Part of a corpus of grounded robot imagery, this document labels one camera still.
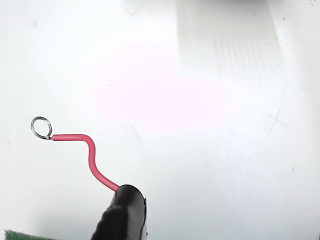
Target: metal ring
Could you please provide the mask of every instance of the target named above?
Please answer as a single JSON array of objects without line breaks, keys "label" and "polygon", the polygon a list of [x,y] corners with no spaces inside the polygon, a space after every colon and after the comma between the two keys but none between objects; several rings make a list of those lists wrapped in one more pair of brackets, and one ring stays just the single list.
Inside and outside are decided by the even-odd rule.
[{"label": "metal ring", "polygon": [[[43,120],[43,121],[45,121],[45,123],[48,125],[48,127],[49,127],[49,133],[47,134],[47,136],[42,136],[42,135],[40,135],[39,133],[36,132],[34,125],[35,125],[35,122],[36,122],[37,120]],[[36,117],[31,121],[31,132],[33,132],[33,134],[36,135],[38,138],[46,139],[46,140],[52,139],[52,136],[51,136],[51,134],[52,134],[52,126],[51,126],[51,123],[49,122],[48,119],[46,119],[46,118],[44,118],[44,117],[42,117],[42,116],[36,116]]]}]

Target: black cylindrical object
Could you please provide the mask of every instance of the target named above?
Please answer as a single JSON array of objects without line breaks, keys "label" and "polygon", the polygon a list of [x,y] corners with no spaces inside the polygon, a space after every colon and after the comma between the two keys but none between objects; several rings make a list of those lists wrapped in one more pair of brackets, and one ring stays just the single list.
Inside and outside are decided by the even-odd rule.
[{"label": "black cylindrical object", "polygon": [[103,213],[91,240],[145,240],[147,200],[131,185],[122,185]]}]

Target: white surface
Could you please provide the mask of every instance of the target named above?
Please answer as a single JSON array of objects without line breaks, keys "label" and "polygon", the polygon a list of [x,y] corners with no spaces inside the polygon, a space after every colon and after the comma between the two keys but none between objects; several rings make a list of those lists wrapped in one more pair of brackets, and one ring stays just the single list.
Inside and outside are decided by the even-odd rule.
[{"label": "white surface", "polygon": [[87,240],[112,198],[44,116],[143,192],[148,239],[315,240],[319,4],[0,1],[0,232]]}]

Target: bent wire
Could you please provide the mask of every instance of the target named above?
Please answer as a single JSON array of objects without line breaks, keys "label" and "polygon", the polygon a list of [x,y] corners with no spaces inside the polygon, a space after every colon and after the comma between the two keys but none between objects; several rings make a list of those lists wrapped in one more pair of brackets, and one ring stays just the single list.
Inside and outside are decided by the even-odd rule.
[{"label": "bent wire", "polygon": [[[47,136],[42,136],[35,130],[35,122],[37,120],[43,120],[49,127],[49,133]],[[88,135],[84,134],[56,134],[51,136],[52,134],[52,126],[48,119],[37,116],[35,117],[31,122],[31,131],[34,135],[36,135],[38,138],[45,139],[45,140],[53,140],[53,141],[84,141],[89,146],[89,167],[92,172],[92,174],[95,176],[96,179],[98,179],[99,182],[101,182],[103,185],[108,187],[109,189],[113,191],[117,191],[119,186],[115,184],[114,182],[110,181],[108,178],[102,175],[101,172],[99,172],[97,165],[96,165],[96,146],[94,141],[89,137]]]}]

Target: red wire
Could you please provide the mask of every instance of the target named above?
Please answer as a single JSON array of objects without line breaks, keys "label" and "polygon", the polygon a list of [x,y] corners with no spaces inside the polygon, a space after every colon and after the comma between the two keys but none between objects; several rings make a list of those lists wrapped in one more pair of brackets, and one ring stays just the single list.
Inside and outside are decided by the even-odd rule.
[{"label": "red wire", "polygon": [[99,172],[96,165],[96,146],[91,137],[84,134],[58,134],[52,136],[53,141],[85,141],[89,146],[89,167],[92,174],[95,176],[98,181],[103,185],[107,186],[113,191],[117,191],[119,186],[114,182],[110,181],[108,178],[103,176]]}]

